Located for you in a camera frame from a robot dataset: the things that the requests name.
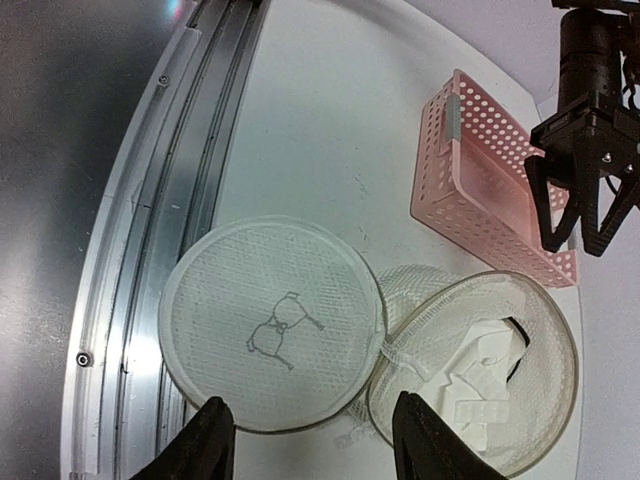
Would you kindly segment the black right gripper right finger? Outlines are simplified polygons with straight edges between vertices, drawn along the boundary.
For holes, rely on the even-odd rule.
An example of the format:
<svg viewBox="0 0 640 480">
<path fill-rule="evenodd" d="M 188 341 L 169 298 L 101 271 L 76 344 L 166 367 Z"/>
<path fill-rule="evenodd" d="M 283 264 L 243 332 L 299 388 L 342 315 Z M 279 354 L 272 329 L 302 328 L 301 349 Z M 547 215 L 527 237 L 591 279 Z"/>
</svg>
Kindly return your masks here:
<svg viewBox="0 0 640 480">
<path fill-rule="evenodd" d="M 503 479 L 416 393 L 400 393 L 392 417 L 392 436 L 398 479 Z"/>
</svg>

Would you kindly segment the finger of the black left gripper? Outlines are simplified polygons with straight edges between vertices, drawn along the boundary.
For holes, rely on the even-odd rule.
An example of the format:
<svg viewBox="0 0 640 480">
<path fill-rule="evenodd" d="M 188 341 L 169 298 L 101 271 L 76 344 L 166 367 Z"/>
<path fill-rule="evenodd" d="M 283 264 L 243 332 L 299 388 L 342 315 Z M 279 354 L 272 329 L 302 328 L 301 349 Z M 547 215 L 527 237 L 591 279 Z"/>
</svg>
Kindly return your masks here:
<svg viewBox="0 0 640 480">
<path fill-rule="evenodd" d="M 639 176 L 624 174 L 618 193 L 604 219 L 599 220 L 600 177 L 597 173 L 587 173 L 581 180 L 581 234 L 584 251 L 601 257 L 622 222 L 634 206 L 639 204 Z"/>
<path fill-rule="evenodd" d="M 536 210 L 541 246 L 547 252 L 558 252 L 569 240 L 579 219 L 577 203 L 570 196 L 562 216 L 555 223 L 546 161 L 539 155 L 532 155 L 525 160 L 524 167 Z"/>
</svg>

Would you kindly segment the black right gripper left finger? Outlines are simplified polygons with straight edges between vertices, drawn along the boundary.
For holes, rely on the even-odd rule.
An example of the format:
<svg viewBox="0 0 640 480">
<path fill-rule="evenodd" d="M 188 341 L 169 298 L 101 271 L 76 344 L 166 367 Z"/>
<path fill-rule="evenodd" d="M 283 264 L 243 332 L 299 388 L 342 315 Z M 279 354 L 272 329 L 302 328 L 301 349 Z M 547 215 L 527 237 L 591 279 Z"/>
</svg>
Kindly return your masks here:
<svg viewBox="0 0 640 480">
<path fill-rule="evenodd" d="M 170 444 L 133 480 L 232 479 L 235 423 L 220 397 L 211 397 Z"/>
</svg>

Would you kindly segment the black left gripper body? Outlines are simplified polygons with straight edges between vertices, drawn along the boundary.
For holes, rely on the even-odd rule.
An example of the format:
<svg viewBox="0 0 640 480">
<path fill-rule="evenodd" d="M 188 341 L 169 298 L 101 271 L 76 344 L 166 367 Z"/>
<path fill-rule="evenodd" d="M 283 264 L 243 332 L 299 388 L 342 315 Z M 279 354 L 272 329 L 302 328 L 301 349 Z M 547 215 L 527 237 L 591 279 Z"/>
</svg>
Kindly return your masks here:
<svg viewBox="0 0 640 480">
<path fill-rule="evenodd" d="M 531 132 L 529 183 L 583 190 L 639 183 L 639 12 L 571 9 L 560 24 L 557 111 Z"/>
</svg>

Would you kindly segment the white mesh laundry bag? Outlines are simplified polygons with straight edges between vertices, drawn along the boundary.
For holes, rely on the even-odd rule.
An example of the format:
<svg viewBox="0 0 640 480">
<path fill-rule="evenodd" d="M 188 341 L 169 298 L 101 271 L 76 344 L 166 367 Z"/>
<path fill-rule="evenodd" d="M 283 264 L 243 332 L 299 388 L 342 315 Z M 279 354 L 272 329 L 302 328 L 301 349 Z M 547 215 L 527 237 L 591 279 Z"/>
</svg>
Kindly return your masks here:
<svg viewBox="0 0 640 480">
<path fill-rule="evenodd" d="M 390 440 L 407 391 L 506 477 L 555 446 L 578 391 L 566 318 L 528 277 L 376 273 L 331 232 L 283 216 L 196 242 L 166 281 L 158 335 L 185 398 L 221 397 L 242 430 L 306 430 L 349 411 Z"/>
</svg>

